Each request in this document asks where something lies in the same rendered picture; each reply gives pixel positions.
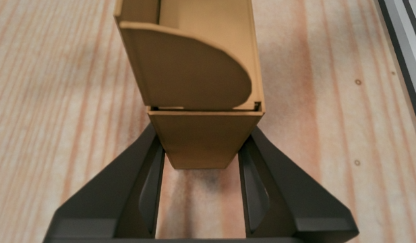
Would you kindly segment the grey aluminium extrusion bar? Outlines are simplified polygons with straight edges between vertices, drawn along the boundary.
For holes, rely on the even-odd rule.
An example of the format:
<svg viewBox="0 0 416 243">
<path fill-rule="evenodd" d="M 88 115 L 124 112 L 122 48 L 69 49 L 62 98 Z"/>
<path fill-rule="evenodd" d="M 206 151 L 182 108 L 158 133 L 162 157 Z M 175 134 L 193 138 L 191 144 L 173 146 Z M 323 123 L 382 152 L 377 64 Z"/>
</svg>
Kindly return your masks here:
<svg viewBox="0 0 416 243">
<path fill-rule="evenodd" d="M 416 116 L 416 0 L 378 0 Z"/>
</svg>

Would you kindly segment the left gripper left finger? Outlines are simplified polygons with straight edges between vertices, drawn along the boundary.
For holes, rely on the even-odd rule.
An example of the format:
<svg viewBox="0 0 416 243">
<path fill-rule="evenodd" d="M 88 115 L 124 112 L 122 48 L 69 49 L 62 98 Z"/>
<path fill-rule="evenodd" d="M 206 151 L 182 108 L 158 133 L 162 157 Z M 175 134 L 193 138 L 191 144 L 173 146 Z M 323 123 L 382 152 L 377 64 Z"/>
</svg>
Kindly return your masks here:
<svg viewBox="0 0 416 243">
<path fill-rule="evenodd" d="M 55 210 L 44 237 L 155 239 L 164 164 L 165 150 L 150 122 L 131 145 Z"/>
</svg>

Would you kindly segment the brown cardboard box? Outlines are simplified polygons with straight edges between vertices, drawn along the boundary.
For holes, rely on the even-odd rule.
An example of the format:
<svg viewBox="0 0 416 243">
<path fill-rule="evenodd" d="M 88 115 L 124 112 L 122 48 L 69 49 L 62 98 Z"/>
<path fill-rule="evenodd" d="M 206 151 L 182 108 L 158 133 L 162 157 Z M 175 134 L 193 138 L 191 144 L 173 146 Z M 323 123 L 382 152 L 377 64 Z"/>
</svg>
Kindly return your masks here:
<svg viewBox="0 0 416 243">
<path fill-rule="evenodd" d="M 113 17 L 173 169 L 226 169 L 266 112 L 252 0 L 115 0 Z"/>
</svg>

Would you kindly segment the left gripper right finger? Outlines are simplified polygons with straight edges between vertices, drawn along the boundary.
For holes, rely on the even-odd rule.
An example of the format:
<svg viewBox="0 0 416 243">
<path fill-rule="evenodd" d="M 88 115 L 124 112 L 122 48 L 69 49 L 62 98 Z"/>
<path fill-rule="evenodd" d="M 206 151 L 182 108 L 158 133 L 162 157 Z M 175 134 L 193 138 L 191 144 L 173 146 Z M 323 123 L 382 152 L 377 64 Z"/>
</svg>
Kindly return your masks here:
<svg viewBox="0 0 416 243">
<path fill-rule="evenodd" d="M 351 210 L 258 126 L 237 154 L 246 238 L 346 243 L 360 234 Z"/>
</svg>

